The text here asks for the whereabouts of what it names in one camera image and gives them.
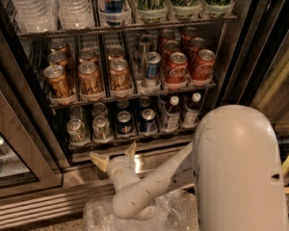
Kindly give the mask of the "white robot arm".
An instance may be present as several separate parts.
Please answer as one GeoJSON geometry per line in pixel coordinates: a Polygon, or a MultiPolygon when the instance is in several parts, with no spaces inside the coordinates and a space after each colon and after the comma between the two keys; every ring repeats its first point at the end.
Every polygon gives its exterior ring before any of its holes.
{"type": "Polygon", "coordinates": [[[137,176],[131,145],[113,159],[92,153],[115,187],[113,213],[122,219],[153,217],[152,201],[176,183],[190,160],[199,231],[289,231],[283,172],[275,131],[251,107],[225,105],[209,112],[194,138],[145,178],[137,176]]]}

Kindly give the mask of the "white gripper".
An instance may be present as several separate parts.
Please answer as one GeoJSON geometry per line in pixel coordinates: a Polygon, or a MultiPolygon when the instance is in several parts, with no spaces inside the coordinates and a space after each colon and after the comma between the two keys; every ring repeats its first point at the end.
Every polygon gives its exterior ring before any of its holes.
{"type": "Polygon", "coordinates": [[[110,161],[110,157],[95,152],[90,153],[92,162],[102,171],[106,172],[111,179],[115,191],[130,186],[140,181],[136,174],[134,157],[137,144],[133,142],[124,152],[125,156],[118,156],[110,161]]]}

